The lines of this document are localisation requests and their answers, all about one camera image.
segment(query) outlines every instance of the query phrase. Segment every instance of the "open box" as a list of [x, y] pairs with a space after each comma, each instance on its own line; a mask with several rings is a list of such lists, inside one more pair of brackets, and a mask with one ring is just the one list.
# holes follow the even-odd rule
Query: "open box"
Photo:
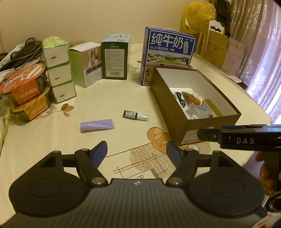
[[[199, 96], [210, 99], [222, 116], [189, 119], [173, 93], [192, 89]], [[200, 142], [200, 128], [219, 129], [223, 125], [235, 125], [241, 113], [234, 104], [200, 71], [194, 69], [156, 66], [151, 90], [163, 115], [172, 141], [177, 145]]]

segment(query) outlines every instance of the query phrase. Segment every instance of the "gray ribbed surface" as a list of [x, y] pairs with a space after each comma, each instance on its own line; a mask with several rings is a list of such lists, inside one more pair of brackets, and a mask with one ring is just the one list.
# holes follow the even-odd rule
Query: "gray ribbed surface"
[[211, 216], [194, 207], [180, 189], [166, 187], [162, 180], [115, 179], [105, 188], [91, 190], [74, 210], [52, 218], [17, 214], [4, 228], [249, 228], [257, 215], [240, 219]]

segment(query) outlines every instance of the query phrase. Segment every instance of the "floral tablecloth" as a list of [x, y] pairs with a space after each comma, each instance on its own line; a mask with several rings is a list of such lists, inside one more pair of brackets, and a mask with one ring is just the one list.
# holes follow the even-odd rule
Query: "floral tablecloth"
[[[99, 170], [111, 178], [163, 178], [174, 171], [166, 155], [170, 135], [153, 94], [140, 86], [142, 44], [133, 44], [127, 81], [102, 79], [88, 88], [76, 86], [77, 97], [53, 104], [35, 120], [22, 124], [12, 121], [0, 156], [0, 224], [15, 212], [9, 201], [10, 185], [25, 171], [53, 150], [71, 154], [81, 148], [93, 148], [100, 141], [108, 144], [108, 154]], [[221, 71], [194, 56], [191, 65], [199, 69], [240, 110], [237, 124], [269, 124], [268, 115]], [[150, 116], [149, 122], [122, 118], [124, 110]], [[115, 129], [80, 132], [80, 122], [113, 119]], [[217, 143], [193, 145], [200, 153], [219, 149]], [[251, 151], [223, 150], [240, 165]], [[76, 174], [74, 168], [67, 172]]]

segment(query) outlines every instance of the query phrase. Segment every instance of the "tablecloth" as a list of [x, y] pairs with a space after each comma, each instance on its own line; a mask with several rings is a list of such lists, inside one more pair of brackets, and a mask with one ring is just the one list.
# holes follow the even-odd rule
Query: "tablecloth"
[[[167, 127], [148, 86], [140, 86], [139, 73], [142, 44], [133, 44], [126, 81], [102, 79], [88, 88], [76, 86], [77, 97], [52, 104], [39, 117], [28, 123], [12, 121], [0, 156], [0, 224], [15, 212], [9, 201], [10, 185], [25, 171], [53, 150], [72, 154], [81, 148], [93, 148], [100, 141], [108, 144], [108, 154], [99, 167], [111, 178], [163, 178], [175, 167], [168, 159]], [[198, 56], [191, 65], [205, 74], [242, 113], [237, 124], [268, 124], [269, 116], [234, 82]], [[149, 122], [122, 118], [124, 110], [150, 116]], [[113, 119], [115, 129], [80, 132], [80, 122]], [[195, 145], [200, 153], [219, 149], [218, 143]], [[243, 165], [252, 151], [223, 150]], [[76, 174], [74, 168], [65, 168]]]

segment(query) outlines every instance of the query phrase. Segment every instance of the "plastic bag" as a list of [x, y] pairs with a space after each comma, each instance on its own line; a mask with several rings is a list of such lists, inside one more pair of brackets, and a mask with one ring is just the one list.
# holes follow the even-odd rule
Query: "plastic bag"
[[208, 2], [193, 2], [188, 5], [182, 16], [183, 28], [191, 34], [200, 33], [205, 20], [215, 20], [216, 9]]

